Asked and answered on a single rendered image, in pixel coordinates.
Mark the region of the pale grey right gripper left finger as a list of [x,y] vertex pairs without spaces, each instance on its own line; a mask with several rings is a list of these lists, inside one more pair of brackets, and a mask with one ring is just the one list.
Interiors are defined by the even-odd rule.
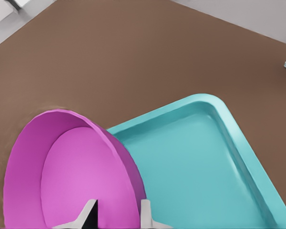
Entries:
[[98,229],[98,200],[90,199],[75,221],[55,226],[53,229]]

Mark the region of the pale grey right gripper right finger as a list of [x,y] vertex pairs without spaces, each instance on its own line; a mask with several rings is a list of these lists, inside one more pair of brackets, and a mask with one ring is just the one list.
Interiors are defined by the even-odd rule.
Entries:
[[173,229],[173,227],[154,221],[152,218],[151,202],[141,200],[140,229]]

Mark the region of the purple plate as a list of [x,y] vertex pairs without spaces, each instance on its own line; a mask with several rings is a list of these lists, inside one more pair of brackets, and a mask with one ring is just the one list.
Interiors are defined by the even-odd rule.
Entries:
[[4,224],[53,228],[76,220],[95,199],[99,228],[137,229],[145,198],[139,170],[119,140],[73,111],[50,110],[27,123],[12,147]]

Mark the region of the teal tray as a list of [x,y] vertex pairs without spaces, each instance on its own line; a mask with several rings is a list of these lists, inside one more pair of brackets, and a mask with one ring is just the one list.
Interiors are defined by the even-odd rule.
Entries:
[[155,221],[176,229],[286,229],[286,205],[225,103],[194,94],[111,127]]

